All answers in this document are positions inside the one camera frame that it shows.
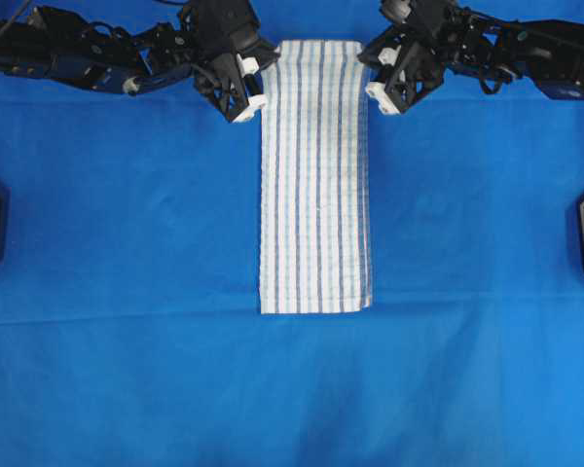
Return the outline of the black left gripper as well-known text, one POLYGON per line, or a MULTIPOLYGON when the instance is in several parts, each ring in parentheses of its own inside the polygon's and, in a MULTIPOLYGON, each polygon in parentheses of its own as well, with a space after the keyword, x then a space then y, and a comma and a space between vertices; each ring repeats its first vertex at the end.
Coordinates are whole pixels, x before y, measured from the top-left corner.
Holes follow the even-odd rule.
POLYGON ((178 18, 195 45, 194 87, 230 123, 244 123, 266 106, 260 71, 280 57, 260 36, 249 1, 189 1, 178 18))

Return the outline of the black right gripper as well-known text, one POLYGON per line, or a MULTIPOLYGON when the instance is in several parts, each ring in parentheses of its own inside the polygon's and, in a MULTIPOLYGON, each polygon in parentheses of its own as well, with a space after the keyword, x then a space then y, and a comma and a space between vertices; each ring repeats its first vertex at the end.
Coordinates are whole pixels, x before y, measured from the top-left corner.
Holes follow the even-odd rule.
POLYGON ((382 66, 365 92, 387 116, 406 113, 444 83, 445 66, 435 49, 449 22, 449 1, 382 1, 390 26, 358 55, 367 66, 382 66))

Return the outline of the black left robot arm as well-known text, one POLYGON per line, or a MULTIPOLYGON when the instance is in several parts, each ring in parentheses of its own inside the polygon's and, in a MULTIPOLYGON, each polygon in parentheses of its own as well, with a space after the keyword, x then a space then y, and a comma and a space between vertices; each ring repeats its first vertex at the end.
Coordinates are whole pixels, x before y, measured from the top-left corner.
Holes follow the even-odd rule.
POLYGON ((191 80, 227 122, 251 120, 268 103, 260 74, 279 59, 251 3, 187 1, 178 20, 131 34, 37 6, 26 21, 0 21, 0 73, 130 96, 191 80))

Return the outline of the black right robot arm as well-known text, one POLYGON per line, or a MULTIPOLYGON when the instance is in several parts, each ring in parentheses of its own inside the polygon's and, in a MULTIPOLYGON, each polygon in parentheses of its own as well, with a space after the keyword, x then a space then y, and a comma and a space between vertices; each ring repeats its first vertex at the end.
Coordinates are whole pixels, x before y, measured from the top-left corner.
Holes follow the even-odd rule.
POLYGON ((375 71, 365 91, 402 115, 438 90, 447 71, 485 95, 529 78, 554 100, 584 101, 584 23, 503 20, 455 1, 383 1, 388 28, 358 58, 375 71))

